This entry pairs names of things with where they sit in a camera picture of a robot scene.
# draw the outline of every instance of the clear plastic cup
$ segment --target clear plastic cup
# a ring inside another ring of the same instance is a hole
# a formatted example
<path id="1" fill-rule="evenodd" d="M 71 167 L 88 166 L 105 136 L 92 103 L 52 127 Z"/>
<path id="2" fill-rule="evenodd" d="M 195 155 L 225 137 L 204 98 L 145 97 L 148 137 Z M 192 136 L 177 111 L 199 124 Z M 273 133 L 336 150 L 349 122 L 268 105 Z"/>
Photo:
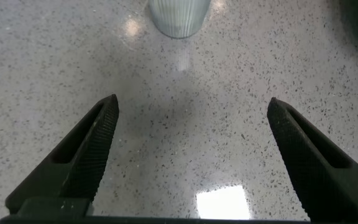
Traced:
<path id="1" fill-rule="evenodd" d="M 165 35 L 184 38 L 203 25 L 211 0 L 150 0 L 155 26 Z"/>

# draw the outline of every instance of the white speckled surface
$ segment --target white speckled surface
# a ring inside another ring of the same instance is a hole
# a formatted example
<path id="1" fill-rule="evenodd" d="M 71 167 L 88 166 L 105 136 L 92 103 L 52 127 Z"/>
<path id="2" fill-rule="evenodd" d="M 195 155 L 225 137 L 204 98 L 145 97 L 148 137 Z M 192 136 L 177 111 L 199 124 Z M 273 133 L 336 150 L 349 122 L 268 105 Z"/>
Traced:
<path id="1" fill-rule="evenodd" d="M 115 93 L 96 215 L 199 217 L 197 193 L 241 185 L 250 218 L 308 219 L 265 114 L 271 97 L 288 102 L 358 162 L 358 46 L 339 3 L 214 0 L 180 40 L 146 5 L 0 1 L 0 218 L 7 195 Z"/>

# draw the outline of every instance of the speckled countertop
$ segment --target speckled countertop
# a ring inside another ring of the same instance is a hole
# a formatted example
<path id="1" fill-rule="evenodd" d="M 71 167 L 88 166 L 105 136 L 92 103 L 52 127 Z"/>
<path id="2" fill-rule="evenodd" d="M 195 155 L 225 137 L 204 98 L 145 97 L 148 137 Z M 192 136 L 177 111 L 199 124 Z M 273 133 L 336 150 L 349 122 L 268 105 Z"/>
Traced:
<path id="1" fill-rule="evenodd" d="M 240 195 L 239 218 L 308 220 L 266 111 L 273 96 L 290 103 L 358 162 L 358 46 L 339 3 L 214 0 L 180 40 L 146 6 L 0 1 L 0 218 L 6 196 L 115 93 L 95 215 L 204 218 L 217 209 L 205 192 L 223 192 Z"/>

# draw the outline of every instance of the ribbed cup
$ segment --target ribbed cup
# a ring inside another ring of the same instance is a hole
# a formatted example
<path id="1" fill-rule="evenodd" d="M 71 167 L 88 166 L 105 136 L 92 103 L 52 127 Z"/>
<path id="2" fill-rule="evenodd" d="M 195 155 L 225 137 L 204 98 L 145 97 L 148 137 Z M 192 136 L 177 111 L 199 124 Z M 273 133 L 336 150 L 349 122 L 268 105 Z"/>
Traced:
<path id="1" fill-rule="evenodd" d="M 155 26 L 165 35 L 184 38 L 203 25 L 211 0 L 150 0 Z"/>

